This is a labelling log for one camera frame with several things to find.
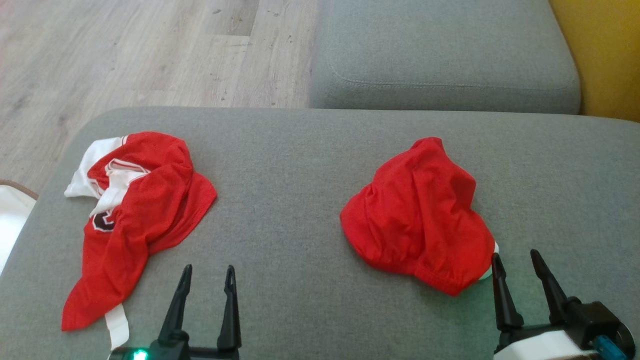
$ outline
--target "gray cushion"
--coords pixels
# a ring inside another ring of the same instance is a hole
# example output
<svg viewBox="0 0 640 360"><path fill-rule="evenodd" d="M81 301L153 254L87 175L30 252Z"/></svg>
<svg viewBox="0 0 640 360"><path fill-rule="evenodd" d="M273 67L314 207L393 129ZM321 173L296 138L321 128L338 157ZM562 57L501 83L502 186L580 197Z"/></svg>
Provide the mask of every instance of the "gray cushion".
<svg viewBox="0 0 640 360"><path fill-rule="evenodd" d="M89 123L40 196L0 276L0 359L104 359L103 320L60 331L95 205L63 191L99 138L144 130L185 139L220 197L174 249L153 256L124 306L132 345L157 337L188 263L184 328L213 345L236 267L247 359L472 359L498 340L492 284L449 297L367 266L339 212L389 158L439 136L477 180L474 209L500 244L529 324L548 310L536 248L568 295L601 300L640 334L640 124L571 115L438 111L133 108Z"/></svg>
<svg viewBox="0 0 640 360"><path fill-rule="evenodd" d="M540 0L322 0L310 105L577 113L579 80Z"/></svg>

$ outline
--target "brown trim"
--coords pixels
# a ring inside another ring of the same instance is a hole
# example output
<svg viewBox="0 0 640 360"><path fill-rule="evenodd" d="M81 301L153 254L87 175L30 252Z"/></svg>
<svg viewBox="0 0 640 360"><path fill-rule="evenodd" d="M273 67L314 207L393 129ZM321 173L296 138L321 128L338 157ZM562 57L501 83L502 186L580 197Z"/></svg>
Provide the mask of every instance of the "brown trim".
<svg viewBox="0 0 640 360"><path fill-rule="evenodd" d="M14 181L11 180L2 180L0 179L0 186L1 185L6 185L6 186L11 186L12 188L21 191L27 195L29 195L31 198L33 198L33 200L38 200L38 194L36 194L35 192L32 192L31 190L25 188L24 186L20 185L19 183L16 183Z"/></svg>

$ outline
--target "gray sofa seat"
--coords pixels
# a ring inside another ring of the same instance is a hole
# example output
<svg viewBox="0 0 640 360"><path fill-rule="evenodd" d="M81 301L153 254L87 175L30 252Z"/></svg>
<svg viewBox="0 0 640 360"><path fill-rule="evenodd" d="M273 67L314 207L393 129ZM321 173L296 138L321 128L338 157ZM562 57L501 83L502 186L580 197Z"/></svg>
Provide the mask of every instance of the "gray sofa seat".
<svg viewBox="0 0 640 360"><path fill-rule="evenodd" d="M577 113L546 1L322 0L314 108Z"/></svg>
<svg viewBox="0 0 640 360"><path fill-rule="evenodd" d="M245 359L489 359L492 284L459 297L367 266L339 221L376 169L439 136L477 181L473 208L500 245L528 324L548 310L538 249L567 295L600 300L640 334L640 124L521 113L130 108L91 121L42 192L0 275L0 359L105 359L103 320L60 331L95 205L63 191L85 149L139 131L183 138L219 198L177 247L150 258L124 303L130 345L157 337L183 266L184 329L213 345L236 268Z"/></svg>

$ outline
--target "red cloth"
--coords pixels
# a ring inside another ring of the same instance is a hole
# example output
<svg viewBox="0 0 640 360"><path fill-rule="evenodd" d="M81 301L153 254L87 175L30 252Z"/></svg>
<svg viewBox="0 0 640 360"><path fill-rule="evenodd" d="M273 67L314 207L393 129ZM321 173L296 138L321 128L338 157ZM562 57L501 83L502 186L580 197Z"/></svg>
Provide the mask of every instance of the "red cloth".
<svg viewBox="0 0 640 360"><path fill-rule="evenodd" d="M489 269L495 246L470 208L475 189L441 139L421 139L382 165L346 204L342 228L369 265L455 296Z"/></svg>
<svg viewBox="0 0 640 360"><path fill-rule="evenodd" d="M63 309L63 331L89 326L122 303L148 257L184 240L217 196L211 182L193 171L187 145L173 136L129 135L88 172L102 190L109 185L105 167L113 159L150 172L130 184L121 205L84 227L82 277Z"/></svg>

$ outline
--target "blue connector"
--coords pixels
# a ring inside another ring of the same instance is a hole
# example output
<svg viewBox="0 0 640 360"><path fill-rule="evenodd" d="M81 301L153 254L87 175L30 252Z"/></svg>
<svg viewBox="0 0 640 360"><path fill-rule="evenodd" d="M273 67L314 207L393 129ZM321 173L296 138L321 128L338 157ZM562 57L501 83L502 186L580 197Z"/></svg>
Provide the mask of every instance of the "blue connector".
<svg viewBox="0 0 640 360"><path fill-rule="evenodd" d="M603 360L627 360L627 356L607 336L600 335L593 341L596 350Z"/></svg>

